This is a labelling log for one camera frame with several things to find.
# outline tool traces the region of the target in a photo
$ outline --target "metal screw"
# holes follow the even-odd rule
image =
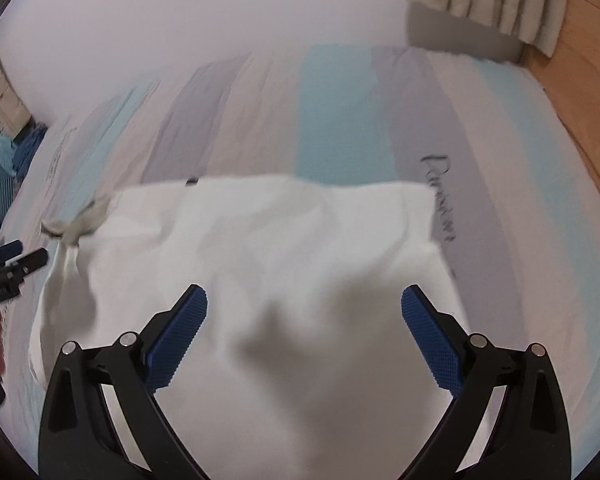
[[[131,346],[138,340],[138,336],[134,332],[127,332],[120,336],[120,344],[122,346]]]
[[[77,345],[74,341],[68,341],[62,345],[62,353],[64,355],[69,355],[74,353]]]
[[[487,338],[485,338],[485,336],[483,336],[482,334],[473,334],[469,338],[469,343],[471,343],[476,348],[484,348],[485,346],[487,346],[488,341]]]
[[[546,354],[546,349],[540,343],[533,343],[531,345],[531,351],[533,355],[537,357],[542,357],[544,354]]]

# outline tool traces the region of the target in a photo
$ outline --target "bed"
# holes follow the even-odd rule
[[[529,48],[523,66],[544,86],[600,191],[600,0],[568,0],[552,59]]]
[[[589,23],[568,12],[563,36],[572,18]],[[438,193],[434,236],[471,329],[501,346],[538,340],[549,349],[577,474],[600,451],[600,128],[583,122],[600,120],[600,109],[560,100],[567,86],[558,76],[586,77],[559,64],[561,51],[572,52],[564,40],[551,62],[526,54],[546,94],[515,66],[402,46],[255,50],[149,76],[56,122],[2,236],[53,252],[42,219],[69,220],[94,195],[129,184],[263,173],[343,186],[428,183]],[[44,279],[7,307],[0,412],[33,466],[44,391],[15,342],[29,338]]]

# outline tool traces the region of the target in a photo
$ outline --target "gray stripe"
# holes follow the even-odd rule
[[[374,48],[373,58],[395,169],[400,178],[427,182],[438,193],[434,236],[471,330],[498,346],[526,348],[509,248],[453,105],[423,51]]]
[[[165,118],[142,183],[205,174],[231,85],[247,56],[200,67]]]

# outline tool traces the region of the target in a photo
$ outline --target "white cloth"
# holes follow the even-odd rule
[[[196,283],[208,315],[157,400],[211,478],[398,478],[450,400],[402,320],[403,289],[468,329],[430,238],[434,203],[421,184],[286,176],[126,189],[93,235],[60,245],[32,369],[45,383],[64,341],[112,344]]]

